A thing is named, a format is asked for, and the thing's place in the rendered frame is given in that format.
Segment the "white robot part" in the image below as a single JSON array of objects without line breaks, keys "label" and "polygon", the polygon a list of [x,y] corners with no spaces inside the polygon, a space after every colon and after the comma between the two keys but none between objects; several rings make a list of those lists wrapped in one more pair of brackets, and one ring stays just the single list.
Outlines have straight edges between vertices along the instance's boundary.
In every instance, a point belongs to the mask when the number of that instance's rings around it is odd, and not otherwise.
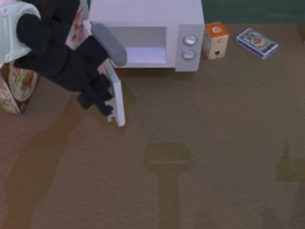
[{"label": "white robot part", "polygon": [[32,4],[0,0],[0,64],[12,62],[31,52],[29,47],[18,40],[16,34],[19,18],[26,13],[41,18],[39,11]]}]

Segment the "box top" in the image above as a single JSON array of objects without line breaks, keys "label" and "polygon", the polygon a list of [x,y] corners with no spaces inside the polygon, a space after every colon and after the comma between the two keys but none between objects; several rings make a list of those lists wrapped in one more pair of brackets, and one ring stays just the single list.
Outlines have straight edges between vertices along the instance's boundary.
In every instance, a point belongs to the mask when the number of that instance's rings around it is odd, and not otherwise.
[{"label": "box top", "polygon": [[89,20],[106,26],[108,22],[125,26],[141,23],[145,26],[151,22],[203,23],[203,10],[201,0],[92,0]]},{"label": "box top", "polygon": [[209,32],[211,38],[229,35],[227,29],[221,22],[206,24],[205,28]]}]

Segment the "white microwave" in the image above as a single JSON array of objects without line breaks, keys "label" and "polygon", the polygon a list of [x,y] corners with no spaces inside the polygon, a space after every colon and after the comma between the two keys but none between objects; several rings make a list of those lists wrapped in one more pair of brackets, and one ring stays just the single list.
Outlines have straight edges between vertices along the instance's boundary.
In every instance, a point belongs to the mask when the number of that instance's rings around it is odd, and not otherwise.
[{"label": "white microwave", "polygon": [[104,24],[122,43],[127,51],[123,68],[199,68],[201,0],[92,0],[89,23]]}]

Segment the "knob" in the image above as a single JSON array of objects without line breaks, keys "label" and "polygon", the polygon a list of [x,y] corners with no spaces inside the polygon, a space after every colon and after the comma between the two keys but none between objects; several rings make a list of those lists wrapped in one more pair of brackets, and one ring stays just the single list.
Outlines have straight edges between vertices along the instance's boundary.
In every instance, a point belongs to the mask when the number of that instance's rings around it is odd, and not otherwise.
[{"label": "knob", "polygon": [[197,37],[195,36],[187,36],[187,37],[184,37],[183,39],[183,43],[186,45],[186,46],[193,46],[197,43]]},{"label": "knob", "polygon": [[196,56],[194,51],[188,50],[188,51],[184,51],[182,53],[182,58],[185,59],[186,61],[190,61],[192,59],[194,59]]}]

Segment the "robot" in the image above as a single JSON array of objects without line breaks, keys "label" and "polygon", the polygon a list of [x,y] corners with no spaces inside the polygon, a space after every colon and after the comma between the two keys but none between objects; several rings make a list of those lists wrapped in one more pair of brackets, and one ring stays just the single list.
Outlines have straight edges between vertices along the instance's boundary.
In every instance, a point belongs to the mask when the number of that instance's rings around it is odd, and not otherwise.
[{"label": "robot", "polygon": [[104,116],[113,98],[111,82],[98,67],[111,59],[127,63],[127,52],[102,24],[76,50],[65,43],[79,8],[79,0],[0,0],[0,63],[14,61],[71,92],[84,109],[96,105]]}]

